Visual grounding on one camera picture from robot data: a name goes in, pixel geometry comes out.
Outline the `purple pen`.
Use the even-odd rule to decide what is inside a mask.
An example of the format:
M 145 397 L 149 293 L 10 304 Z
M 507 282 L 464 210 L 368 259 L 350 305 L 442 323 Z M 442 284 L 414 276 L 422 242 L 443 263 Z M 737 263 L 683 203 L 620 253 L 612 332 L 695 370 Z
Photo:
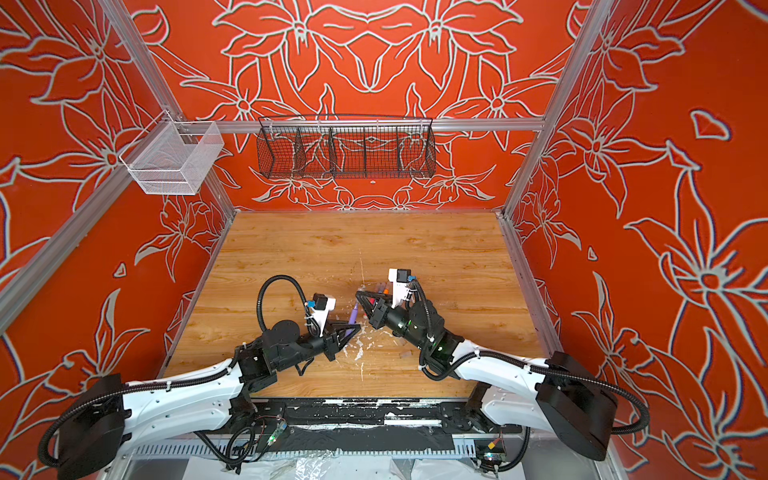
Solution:
M 359 313 L 359 305 L 355 304 L 351 310 L 351 313 L 348 319 L 348 329 L 347 329 L 348 336 L 354 336 L 359 330 L 359 324 L 357 323 L 358 313 Z

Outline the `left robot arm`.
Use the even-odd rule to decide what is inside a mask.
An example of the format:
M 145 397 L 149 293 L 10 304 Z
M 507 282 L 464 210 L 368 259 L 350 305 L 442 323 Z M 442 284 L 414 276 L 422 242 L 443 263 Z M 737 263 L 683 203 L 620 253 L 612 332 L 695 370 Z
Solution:
M 264 297 L 279 281 L 295 288 L 305 332 L 292 320 L 267 326 Z M 236 347 L 231 358 L 185 374 L 128 383 L 118 374 L 101 378 L 47 428 L 38 460 L 60 479 L 80 479 L 144 444 L 222 428 L 249 430 L 253 394 L 275 384 L 283 371 L 304 375 L 318 356 L 334 361 L 360 331 L 357 323 L 329 320 L 334 308 L 334 298 L 307 297 L 289 275 L 268 278 L 257 295 L 259 337 Z

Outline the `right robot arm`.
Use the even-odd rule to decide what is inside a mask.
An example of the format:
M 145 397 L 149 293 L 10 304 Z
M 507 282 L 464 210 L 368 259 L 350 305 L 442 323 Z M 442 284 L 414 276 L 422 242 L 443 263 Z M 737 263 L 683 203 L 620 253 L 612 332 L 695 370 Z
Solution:
M 374 329 L 387 328 L 418 349 L 426 378 L 476 383 L 481 392 L 473 410 L 496 426 L 551 432 L 575 453 L 602 461 L 612 437 L 650 424 L 644 400 L 595 378 L 564 352 L 520 357 L 452 333 L 415 278 L 396 283 L 391 295 L 359 291 L 356 300 Z

